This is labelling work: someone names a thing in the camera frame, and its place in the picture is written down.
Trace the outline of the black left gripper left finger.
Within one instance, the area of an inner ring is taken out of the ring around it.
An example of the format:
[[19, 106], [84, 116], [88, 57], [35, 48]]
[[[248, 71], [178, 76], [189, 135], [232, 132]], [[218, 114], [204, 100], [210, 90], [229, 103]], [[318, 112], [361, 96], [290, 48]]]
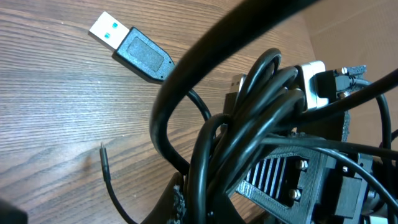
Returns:
[[186, 201], [183, 195], [183, 175], [174, 173], [166, 189], [149, 214], [149, 223], [185, 223]]

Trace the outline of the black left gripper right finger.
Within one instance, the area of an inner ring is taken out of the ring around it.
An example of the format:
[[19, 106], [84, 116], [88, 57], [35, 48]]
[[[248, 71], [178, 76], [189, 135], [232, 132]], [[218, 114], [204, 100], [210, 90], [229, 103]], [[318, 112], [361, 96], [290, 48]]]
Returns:
[[208, 188], [208, 211], [213, 212], [212, 223], [246, 224], [230, 201], [227, 190]]

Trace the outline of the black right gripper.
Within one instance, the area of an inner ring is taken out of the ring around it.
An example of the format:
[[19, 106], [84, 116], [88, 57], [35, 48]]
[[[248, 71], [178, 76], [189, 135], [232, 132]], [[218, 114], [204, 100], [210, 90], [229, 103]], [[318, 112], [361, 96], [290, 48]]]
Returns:
[[388, 206], [342, 160], [323, 154], [341, 143], [308, 133], [268, 134], [275, 149], [236, 191], [283, 223], [366, 223], [388, 220]]

